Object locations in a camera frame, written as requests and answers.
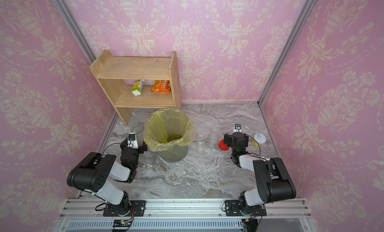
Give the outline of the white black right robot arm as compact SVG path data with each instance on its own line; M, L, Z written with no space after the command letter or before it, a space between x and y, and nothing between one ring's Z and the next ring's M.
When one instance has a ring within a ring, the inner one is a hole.
M266 215L265 204L296 198L297 191L280 157L263 158L247 152L249 136L241 132L224 135L224 144L231 148L233 163L255 174L256 187L239 196L239 210L245 214Z

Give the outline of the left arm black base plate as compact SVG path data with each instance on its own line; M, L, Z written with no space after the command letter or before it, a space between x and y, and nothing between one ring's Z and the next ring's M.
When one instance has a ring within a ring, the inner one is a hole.
M128 206L106 204L104 217L143 217L146 209L145 200L130 201Z

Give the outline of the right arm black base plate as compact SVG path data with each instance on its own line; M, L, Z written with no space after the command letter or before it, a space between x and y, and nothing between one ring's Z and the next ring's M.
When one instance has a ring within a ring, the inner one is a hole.
M228 217L261 217L267 215L264 205L248 206L245 202L239 200L225 200L222 210Z

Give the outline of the green-lidded clear jar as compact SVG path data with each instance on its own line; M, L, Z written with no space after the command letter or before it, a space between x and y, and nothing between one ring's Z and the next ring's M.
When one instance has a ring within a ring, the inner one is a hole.
M136 141L138 142L138 144L143 144L144 142L143 132L144 132L144 126L142 125L136 125L131 128L131 133L135 134Z

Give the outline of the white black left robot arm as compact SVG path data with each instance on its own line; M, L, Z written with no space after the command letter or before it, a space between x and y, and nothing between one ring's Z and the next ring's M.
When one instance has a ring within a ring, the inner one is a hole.
M117 188L110 180L123 183L133 182L138 168L140 154L148 146L137 144L134 134L129 135L121 144L121 161L117 156L90 152L67 176L67 185L88 192L103 200L104 208L96 206L104 217L142 217L146 201L131 201L129 194Z

